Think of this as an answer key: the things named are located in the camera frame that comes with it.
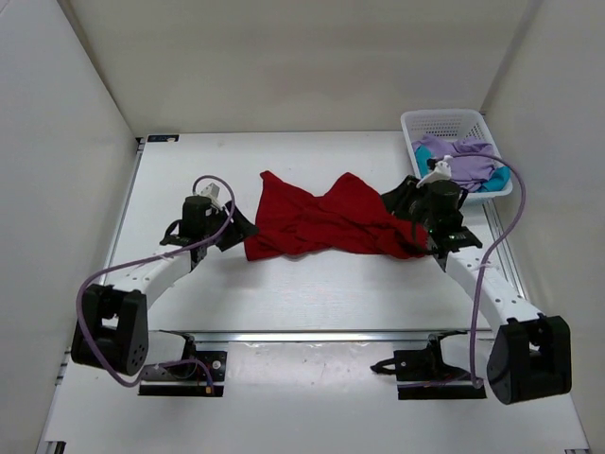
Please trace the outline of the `red t shirt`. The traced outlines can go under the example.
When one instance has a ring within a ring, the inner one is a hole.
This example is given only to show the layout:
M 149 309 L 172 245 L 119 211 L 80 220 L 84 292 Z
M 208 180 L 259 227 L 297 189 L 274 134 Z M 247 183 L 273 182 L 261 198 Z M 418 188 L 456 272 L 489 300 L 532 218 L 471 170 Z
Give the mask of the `red t shirt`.
M 349 172 L 322 196 L 286 183 L 270 171 L 263 182 L 255 225 L 245 240 L 249 261 L 301 256 L 328 249 L 398 259 L 427 254 L 427 232 L 387 210 L 380 194 Z

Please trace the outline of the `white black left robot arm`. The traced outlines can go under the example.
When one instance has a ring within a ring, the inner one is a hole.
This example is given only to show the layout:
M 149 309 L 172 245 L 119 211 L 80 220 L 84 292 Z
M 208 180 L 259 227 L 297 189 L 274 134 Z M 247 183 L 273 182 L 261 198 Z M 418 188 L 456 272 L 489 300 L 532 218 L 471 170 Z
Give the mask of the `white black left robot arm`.
M 178 380 L 203 379 L 214 390 L 209 366 L 193 351 L 193 339 L 175 331 L 157 332 L 164 351 L 151 358 L 148 311 L 180 279 L 191 273 L 211 247 L 222 252 L 257 235 L 259 229 L 235 206 L 213 196 L 186 197 L 181 217 L 166 228 L 155 254 L 123 264 L 127 275 L 100 285 L 94 277 L 78 291 L 72 360 L 106 371 L 117 383 L 133 388 L 152 371 Z

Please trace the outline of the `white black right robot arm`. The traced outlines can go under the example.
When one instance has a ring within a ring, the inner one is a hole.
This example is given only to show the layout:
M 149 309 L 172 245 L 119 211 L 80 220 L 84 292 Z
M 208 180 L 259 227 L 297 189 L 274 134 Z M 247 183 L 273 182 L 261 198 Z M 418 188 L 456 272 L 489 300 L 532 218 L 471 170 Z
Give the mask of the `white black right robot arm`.
M 546 316 L 490 264 L 491 249 L 463 224 L 467 195 L 451 181 L 421 183 L 408 176 L 382 201 L 392 215 L 426 231 L 417 245 L 472 299 L 471 323 L 484 318 L 493 343 L 479 344 L 475 327 L 433 333 L 424 348 L 396 350 L 372 371 L 395 376 L 401 400 L 481 399 L 491 391 L 511 405 L 569 393 L 568 323 Z

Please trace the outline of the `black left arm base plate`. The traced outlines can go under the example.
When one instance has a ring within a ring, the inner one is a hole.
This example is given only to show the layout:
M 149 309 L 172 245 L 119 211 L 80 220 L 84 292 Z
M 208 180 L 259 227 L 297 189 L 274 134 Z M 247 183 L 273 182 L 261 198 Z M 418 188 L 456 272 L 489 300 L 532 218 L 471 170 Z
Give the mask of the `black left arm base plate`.
M 145 373 L 139 383 L 138 395 L 147 397 L 222 397 L 228 365 L 225 344 L 199 342 L 192 334 L 184 338 L 182 359 L 196 359 L 197 363 L 158 368 Z

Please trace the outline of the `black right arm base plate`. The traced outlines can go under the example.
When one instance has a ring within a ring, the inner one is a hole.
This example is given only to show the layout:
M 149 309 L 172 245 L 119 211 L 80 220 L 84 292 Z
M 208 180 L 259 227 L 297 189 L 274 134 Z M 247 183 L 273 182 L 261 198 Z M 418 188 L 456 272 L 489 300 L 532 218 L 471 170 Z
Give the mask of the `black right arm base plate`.
M 475 388 L 470 373 L 443 360 L 444 340 L 458 341 L 463 331 L 431 334 L 422 349 L 395 350 L 390 358 L 382 359 L 370 369 L 377 375 L 396 378 L 399 401 L 480 400 L 487 397 L 485 387 Z

